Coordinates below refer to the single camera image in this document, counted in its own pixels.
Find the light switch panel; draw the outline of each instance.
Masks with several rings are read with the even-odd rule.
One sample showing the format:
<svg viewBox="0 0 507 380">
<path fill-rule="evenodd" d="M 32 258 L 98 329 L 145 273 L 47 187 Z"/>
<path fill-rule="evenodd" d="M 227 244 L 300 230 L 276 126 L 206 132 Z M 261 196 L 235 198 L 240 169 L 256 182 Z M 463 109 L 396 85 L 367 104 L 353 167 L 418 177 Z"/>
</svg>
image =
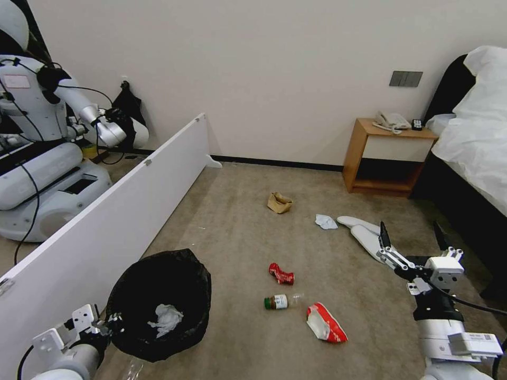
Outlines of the light switch panel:
<svg viewBox="0 0 507 380">
<path fill-rule="evenodd" d="M 417 87 L 422 76 L 422 71 L 393 71 L 389 86 Z"/>
</svg>

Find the white wall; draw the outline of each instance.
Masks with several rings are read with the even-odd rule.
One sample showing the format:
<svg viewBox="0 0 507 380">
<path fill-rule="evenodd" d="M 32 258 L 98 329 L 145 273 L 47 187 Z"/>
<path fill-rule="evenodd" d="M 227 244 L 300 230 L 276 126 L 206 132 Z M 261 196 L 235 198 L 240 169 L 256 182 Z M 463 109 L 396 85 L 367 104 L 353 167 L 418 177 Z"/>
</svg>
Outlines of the white wall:
<svg viewBox="0 0 507 380">
<path fill-rule="evenodd" d="M 129 76 L 148 148 L 205 111 L 214 154 L 334 165 L 356 117 L 379 108 L 421 117 L 453 59 L 507 44 L 505 0 L 30 5 L 53 59 L 82 85 L 115 95 Z M 390 88 L 392 70 L 424 75 L 418 88 Z"/>
</svg>

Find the black headboard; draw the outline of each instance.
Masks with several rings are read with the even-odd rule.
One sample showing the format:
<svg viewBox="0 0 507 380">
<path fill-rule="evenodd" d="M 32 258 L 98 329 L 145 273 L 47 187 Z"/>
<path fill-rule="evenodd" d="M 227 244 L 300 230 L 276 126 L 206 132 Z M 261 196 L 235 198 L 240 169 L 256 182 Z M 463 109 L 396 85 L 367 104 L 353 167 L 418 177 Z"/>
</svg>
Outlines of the black headboard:
<svg viewBox="0 0 507 380">
<path fill-rule="evenodd" d="M 475 77 L 463 64 L 465 57 L 466 54 L 458 57 L 445 71 L 426 111 L 423 125 L 435 115 L 453 113 L 454 107 L 475 84 Z"/>
</svg>

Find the white pillow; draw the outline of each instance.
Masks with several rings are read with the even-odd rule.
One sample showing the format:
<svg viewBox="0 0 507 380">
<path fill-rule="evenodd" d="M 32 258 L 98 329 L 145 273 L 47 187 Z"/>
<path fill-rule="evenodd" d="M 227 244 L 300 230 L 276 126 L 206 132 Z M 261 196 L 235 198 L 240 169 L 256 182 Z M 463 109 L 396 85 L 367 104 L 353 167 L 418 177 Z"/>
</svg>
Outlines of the white pillow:
<svg viewBox="0 0 507 380">
<path fill-rule="evenodd" d="M 475 86 L 454 108 L 457 118 L 507 121 L 507 49 L 481 46 L 464 61 Z"/>
</svg>

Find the telephone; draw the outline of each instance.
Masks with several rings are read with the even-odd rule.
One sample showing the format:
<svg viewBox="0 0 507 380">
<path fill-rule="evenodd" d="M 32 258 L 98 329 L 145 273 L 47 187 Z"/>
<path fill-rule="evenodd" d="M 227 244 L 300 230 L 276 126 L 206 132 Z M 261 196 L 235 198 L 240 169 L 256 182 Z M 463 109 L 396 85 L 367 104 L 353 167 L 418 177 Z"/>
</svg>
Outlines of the telephone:
<svg viewBox="0 0 507 380">
<path fill-rule="evenodd" d="M 399 113 L 388 113 L 379 111 L 375 121 L 372 123 L 374 126 L 391 131 L 395 135 L 399 135 L 402 129 L 409 129 L 410 123 Z"/>
</svg>

